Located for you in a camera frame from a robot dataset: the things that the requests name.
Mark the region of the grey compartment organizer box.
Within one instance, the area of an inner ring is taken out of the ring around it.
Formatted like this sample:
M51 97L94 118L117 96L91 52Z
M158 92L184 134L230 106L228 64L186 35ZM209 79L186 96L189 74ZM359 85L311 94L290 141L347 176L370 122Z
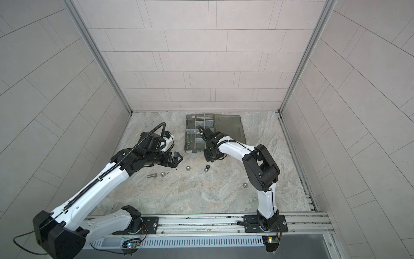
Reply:
M213 133L222 132L232 139L246 143L246 137L240 115L224 115L212 113L187 114L185 125L186 153L203 152L206 144L201 137L198 127L210 129Z

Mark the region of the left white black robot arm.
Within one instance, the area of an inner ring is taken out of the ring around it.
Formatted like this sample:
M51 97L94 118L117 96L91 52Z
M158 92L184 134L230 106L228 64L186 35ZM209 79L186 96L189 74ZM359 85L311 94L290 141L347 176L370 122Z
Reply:
M106 167L77 194L53 211L42 210L33 218L31 232L44 255L53 259L73 259L89 243L113 233L146 235L142 214L133 206L87 220L90 212L118 185L134 173L160 165L175 168L183 160L172 152L174 137L160 123L143 132L138 143L115 154Z

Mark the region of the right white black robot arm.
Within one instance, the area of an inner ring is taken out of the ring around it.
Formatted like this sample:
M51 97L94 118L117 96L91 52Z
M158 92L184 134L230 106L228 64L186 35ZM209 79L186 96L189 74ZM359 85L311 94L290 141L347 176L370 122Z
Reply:
M204 157L207 162L231 156L244 165L250 184L258 194L258 224L264 232L287 232L285 220L276 205L276 186L280 169L264 145L249 146L232 139L227 134L198 127L206 144Z

